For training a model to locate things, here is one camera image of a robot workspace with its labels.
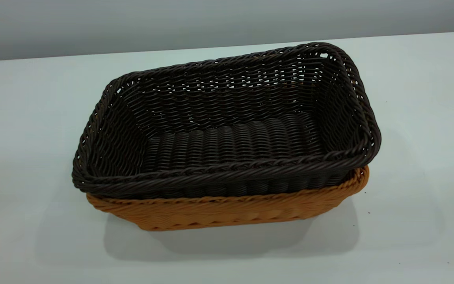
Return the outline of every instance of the stacked baskets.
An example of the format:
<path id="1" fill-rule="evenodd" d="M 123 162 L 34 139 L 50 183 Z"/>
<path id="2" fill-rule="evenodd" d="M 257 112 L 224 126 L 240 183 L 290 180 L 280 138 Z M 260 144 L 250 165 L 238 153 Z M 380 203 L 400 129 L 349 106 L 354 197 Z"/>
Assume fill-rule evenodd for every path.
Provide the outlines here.
<path id="1" fill-rule="evenodd" d="M 304 219 L 364 187 L 380 142 L 351 59 L 310 43 L 113 80 L 73 182 L 144 230 Z"/>

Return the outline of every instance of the white table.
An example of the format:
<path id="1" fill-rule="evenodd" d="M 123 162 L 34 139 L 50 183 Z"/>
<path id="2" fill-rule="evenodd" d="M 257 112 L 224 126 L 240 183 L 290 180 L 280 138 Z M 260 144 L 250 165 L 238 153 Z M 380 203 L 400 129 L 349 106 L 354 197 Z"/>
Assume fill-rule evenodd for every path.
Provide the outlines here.
<path id="1" fill-rule="evenodd" d="M 454 33 L 329 42 L 357 64 L 383 136 L 365 190 L 311 220 L 177 232 L 73 187 L 104 86 L 297 43 L 0 61 L 0 283 L 454 283 Z"/>

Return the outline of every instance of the dark brown wicker basket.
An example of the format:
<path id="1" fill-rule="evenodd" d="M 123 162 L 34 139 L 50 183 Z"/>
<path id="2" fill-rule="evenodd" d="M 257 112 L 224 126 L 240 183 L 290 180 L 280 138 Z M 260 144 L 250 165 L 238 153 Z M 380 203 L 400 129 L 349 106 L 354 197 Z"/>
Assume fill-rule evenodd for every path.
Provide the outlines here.
<path id="1" fill-rule="evenodd" d="M 297 192 L 339 185 L 380 143 L 352 60 L 309 43 L 113 80 L 73 182 L 115 198 Z"/>

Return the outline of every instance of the gray wall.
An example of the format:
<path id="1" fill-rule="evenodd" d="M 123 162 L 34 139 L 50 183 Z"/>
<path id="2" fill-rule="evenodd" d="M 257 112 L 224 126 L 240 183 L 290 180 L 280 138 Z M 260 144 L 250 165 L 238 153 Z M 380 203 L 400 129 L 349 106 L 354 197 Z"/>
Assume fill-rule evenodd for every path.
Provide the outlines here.
<path id="1" fill-rule="evenodd" d="M 454 0 L 0 0 L 0 59 L 449 31 Z"/>

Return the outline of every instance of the tan wicker basket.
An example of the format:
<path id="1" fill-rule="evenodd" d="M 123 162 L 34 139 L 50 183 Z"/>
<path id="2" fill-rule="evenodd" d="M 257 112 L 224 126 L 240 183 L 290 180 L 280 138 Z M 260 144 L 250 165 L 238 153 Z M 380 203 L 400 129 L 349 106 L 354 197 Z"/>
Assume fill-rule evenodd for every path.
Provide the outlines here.
<path id="1" fill-rule="evenodd" d="M 115 214 L 149 231 L 183 230 L 307 219 L 325 213 L 359 192 L 369 168 L 334 187 L 294 193 L 241 197 L 155 198 L 126 200 L 87 194 L 96 209 Z"/>

